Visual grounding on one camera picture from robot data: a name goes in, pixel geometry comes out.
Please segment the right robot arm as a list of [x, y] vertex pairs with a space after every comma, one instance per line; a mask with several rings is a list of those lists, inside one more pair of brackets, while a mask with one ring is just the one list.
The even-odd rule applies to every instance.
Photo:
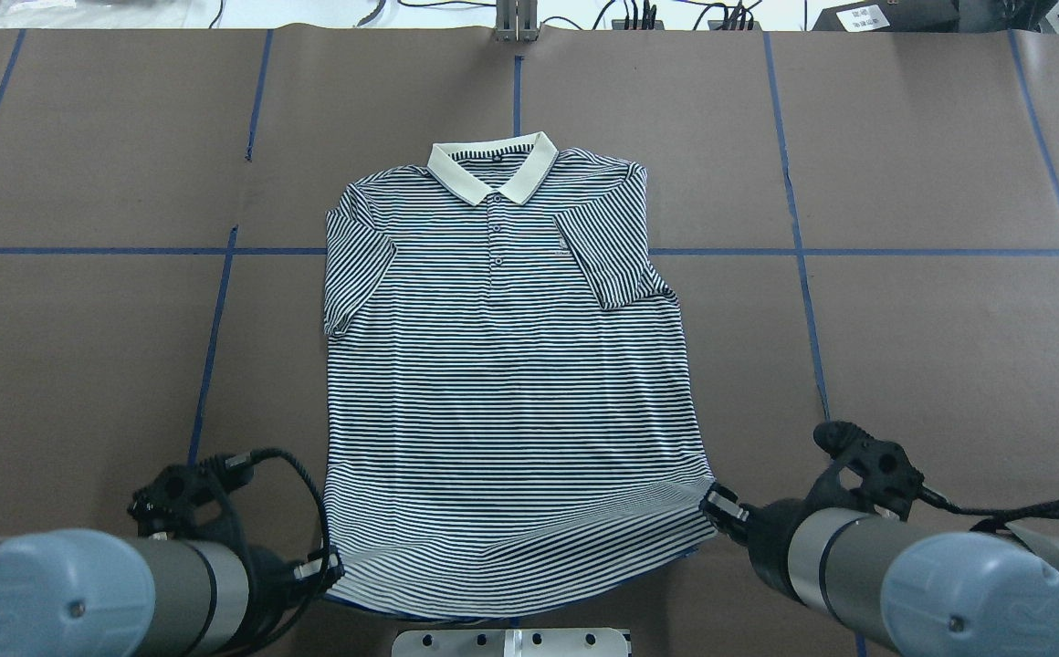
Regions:
[[901, 656], [1059, 656], [1059, 537], [938, 532], [845, 507], [700, 504], [764, 585]]

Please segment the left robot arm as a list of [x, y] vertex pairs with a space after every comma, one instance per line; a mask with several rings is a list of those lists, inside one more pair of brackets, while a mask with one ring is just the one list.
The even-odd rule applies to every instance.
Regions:
[[116, 537], [0, 537], [0, 656], [249, 656], [342, 578], [333, 550]]

